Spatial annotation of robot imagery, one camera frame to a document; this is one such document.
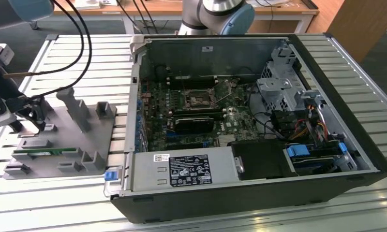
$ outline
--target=power supply label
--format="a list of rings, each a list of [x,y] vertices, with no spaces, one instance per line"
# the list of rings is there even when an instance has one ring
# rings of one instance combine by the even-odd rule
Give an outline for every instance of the power supply label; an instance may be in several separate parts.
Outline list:
[[[212,184],[208,155],[169,157],[172,187]]]

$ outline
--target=blue plastic clip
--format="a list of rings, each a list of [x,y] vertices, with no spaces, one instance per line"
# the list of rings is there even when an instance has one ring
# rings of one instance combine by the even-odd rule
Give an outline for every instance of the blue plastic clip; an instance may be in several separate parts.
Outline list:
[[[104,180],[105,181],[117,180],[117,172],[105,172]]]
[[[291,145],[287,148],[287,153],[289,157],[293,156],[308,156],[309,155],[309,151],[305,145]]]
[[[343,153],[348,151],[344,143],[339,143],[337,146],[340,147]]]

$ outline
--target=green circuit board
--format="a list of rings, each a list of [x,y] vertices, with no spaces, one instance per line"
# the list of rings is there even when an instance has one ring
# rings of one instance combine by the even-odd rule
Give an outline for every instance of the green circuit board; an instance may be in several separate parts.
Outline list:
[[[257,130],[245,105],[248,94],[244,85],[229,78],[218,78],[213,88],[172,90],[165,83],[149,83],[142,88],[144,116],[146,122],[148,150],[162,151],[201,147],[218,147],[217,137],[233,135],[234,140],[257,139]],[[202,134],[178,135],[169,128],[173,115],[180,112],[192,115],[192,109],[222,109],[222,118],[214,120],[213,129]]]

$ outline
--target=floor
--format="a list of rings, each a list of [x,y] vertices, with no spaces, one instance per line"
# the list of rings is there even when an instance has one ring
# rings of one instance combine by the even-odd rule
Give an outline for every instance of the floor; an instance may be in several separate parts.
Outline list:
[[[180,21],[156,21],[154,24],[158,33],[173,33],[178,29]],[[89,21],[86,25],[92,34],[124,33],[122,23],[118,21]],[[30,30],[26,24],[0,30],[0,43],[7,44],[15,53],[13,61],[6,67],[9,73],[25,72],[29,69],[47,34],[77,34],[76,28],[69,22],[39,22],[38,26],[38,30]],[[360,65],[387,93],[387,34],[379,40]]]

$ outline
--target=slotted metal surface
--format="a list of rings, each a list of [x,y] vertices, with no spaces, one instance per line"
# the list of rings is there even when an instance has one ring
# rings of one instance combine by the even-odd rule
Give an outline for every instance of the slotted metal surface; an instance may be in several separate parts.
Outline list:
[[[387,157],[387,97],[332,39],[319,34],[299,38]],[[117,105],[109,155],[109,166],[114,166],[121,163],[125,137],[129,36],[94,35],[92,41],[96,57],[76,86],[76,96],[88,105],[97,101]],[[78,36],[46,41],[30,71],[62,67],[78,50]],[[84,62],[85,58],[61,73],[26,78],[19,89],[31,95],[65,85],[77,77]],[[46,99],[61,105],[54,95]],[[0,176],[18,143],[9,131],[0,129]],[[387,231],[387,178],[327,203],[142,225],[129,223],[110,205],[102,184],[102,176],[14,181],[0,177],[0,231]]]

